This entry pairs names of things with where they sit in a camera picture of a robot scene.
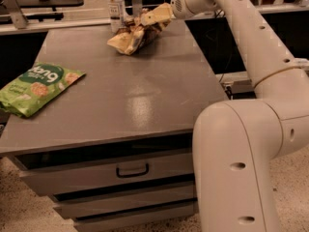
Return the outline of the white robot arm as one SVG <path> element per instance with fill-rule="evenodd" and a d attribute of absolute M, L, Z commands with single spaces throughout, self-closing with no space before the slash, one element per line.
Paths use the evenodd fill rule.
<path fill-rule="evenodd" d="M 198 116 L 192 156 L 202 232 L 280 232 L 269 163 L 309 144 L 308 63 L 250 0 L 171 0 L 175 17 L 220 9 L 256 94 Z"/>

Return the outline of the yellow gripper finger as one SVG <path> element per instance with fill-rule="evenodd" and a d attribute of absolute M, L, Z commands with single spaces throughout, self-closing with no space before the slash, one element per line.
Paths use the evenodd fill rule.
<path fill-rule="evenodd" d="M 163 3 L 155 9 L 142 14 L 141 24 L 143 26 L 148 26 L 159 22 L 165 22 L 171 19 L 172 14 L 172 6 L 168 3 Z"/>

